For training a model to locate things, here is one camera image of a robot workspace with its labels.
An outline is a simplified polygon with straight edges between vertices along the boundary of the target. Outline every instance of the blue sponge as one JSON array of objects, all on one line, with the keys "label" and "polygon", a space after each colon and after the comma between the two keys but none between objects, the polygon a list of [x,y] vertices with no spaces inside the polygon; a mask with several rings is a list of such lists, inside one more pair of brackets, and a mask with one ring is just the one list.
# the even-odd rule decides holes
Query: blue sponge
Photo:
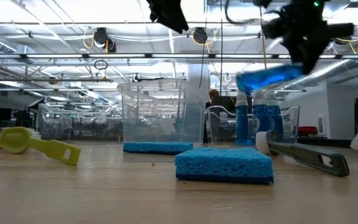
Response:
[{"label": "blue sponge", "polygon": [[251,148],[198,148],[175,156],[176,176],[185,180],[272,184],[272,159]]},{"label": "blue sponge", "polygon": [[193,149],[188,142],[127,142],[124,152],[177,155]]}]

